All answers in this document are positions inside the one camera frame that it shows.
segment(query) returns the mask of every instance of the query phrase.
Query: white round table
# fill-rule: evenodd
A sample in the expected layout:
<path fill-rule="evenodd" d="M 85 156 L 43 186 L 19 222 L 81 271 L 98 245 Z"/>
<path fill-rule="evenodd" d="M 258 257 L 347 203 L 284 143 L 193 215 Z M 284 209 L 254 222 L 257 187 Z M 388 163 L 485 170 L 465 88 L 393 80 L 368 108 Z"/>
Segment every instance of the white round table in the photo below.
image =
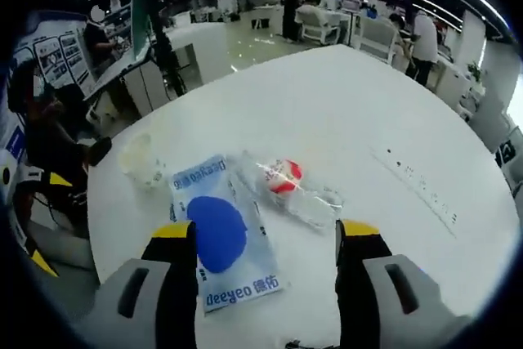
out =
<path fill-rule="evenodd" d="M 209 83 L 114 138 L 91 168 L 89 229 L 103 283 L 139 258 L 154 229 L 169 223 L 169 191 L 135 189 L 118 154 L 153 124 L 159 157 L 177 172 L 223 153 L 292 158 L 346 198 L 342 217 L 377 226 L 391 251 L 440 284 L 457 315 L 481 311 L 519 239 L 516 208 L 492 154 L 442 101 L 374 58 L 344 46 L 304 51 Z M 422 173 L 459 217 L 454 235 L 371 151 L 392 150 Z M 334 229 L 307 226 L 262 209 L 288 287 L 196 316 L 200 348 L 278 347 L 298 338 L 339 339 Z"/>

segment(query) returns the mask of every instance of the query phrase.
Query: person in white shirt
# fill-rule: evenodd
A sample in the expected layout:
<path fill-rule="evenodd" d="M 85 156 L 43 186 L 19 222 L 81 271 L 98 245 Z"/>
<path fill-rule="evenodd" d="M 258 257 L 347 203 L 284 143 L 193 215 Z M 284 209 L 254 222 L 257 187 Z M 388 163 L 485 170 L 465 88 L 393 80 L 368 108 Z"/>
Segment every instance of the person in white shirt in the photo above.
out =
<path fill-rule="evenodd" d="M 297 9 L 297 12 L 303 12 L 304 14 L 314 14 L 321 26 L 329 24 L 329 20 L 325 15 L 324 11 L 319 8 L 321 0 L 303 0 L 303 4 Z"/>
<path fill-rule="evenodd" d="M 437 62 L 438 42 L 436 26 L 423 11 L 420 11 L 414 20 L 412 41 L 414 43 L 412 59 L 405 74 L 420 85 L 426 86 L 432 65 Z"/>

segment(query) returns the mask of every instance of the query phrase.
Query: blue circle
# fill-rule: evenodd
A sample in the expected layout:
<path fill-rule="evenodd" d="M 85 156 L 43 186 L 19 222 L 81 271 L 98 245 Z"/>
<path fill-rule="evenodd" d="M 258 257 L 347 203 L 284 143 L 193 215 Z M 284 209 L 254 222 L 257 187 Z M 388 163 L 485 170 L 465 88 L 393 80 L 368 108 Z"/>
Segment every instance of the blue circle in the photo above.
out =
<path fill-rule="evenodd" d="M 224 199 L 193 198 L 187 217 L 196 224 L 199 260 L 211 273 L 227 270 L 244 252 L 246 230 L 241 213 Z"/>

